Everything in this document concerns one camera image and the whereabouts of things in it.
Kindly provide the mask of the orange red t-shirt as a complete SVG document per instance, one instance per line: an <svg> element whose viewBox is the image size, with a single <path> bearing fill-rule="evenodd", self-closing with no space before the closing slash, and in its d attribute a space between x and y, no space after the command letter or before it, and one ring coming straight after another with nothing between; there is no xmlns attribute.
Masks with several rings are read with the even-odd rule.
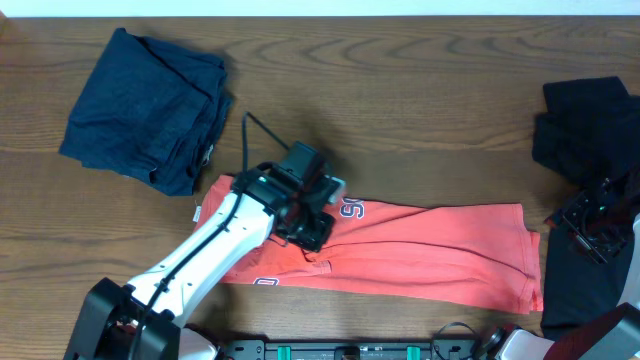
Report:
<svg viewBox="0 0 640 360"><path fill-rule="evenodd" d="M394 295L529 314L543 308L540 236L519 204L425 209L343 198L318 252L271 236L229 284Z"/></svg>

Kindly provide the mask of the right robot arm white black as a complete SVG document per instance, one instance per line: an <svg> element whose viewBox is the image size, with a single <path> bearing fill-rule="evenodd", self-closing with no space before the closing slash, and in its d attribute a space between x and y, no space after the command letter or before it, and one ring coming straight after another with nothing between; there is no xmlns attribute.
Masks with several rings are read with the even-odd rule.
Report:
<svg viewBox="0 0 640 360"><path fill-rule="evenodd" d="M548 219L542 333L492 335L489 359L628 359L639 350L639 193L583 190Z"/></svg>

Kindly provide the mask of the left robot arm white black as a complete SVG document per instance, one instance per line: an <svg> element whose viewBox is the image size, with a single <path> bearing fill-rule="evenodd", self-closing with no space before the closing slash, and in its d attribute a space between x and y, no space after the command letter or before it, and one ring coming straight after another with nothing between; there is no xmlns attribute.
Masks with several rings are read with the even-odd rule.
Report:
<svg viewBox="0 0 640 360"><path fill-rule="evenodd" d="M67 359L213 359L218 348L187 329L198 304L224 275L272 234L319 250L344 190L318 171L304 177L263 163L234 178L214 214L165 259L120 286L100 280L86 295Z"/></svg>

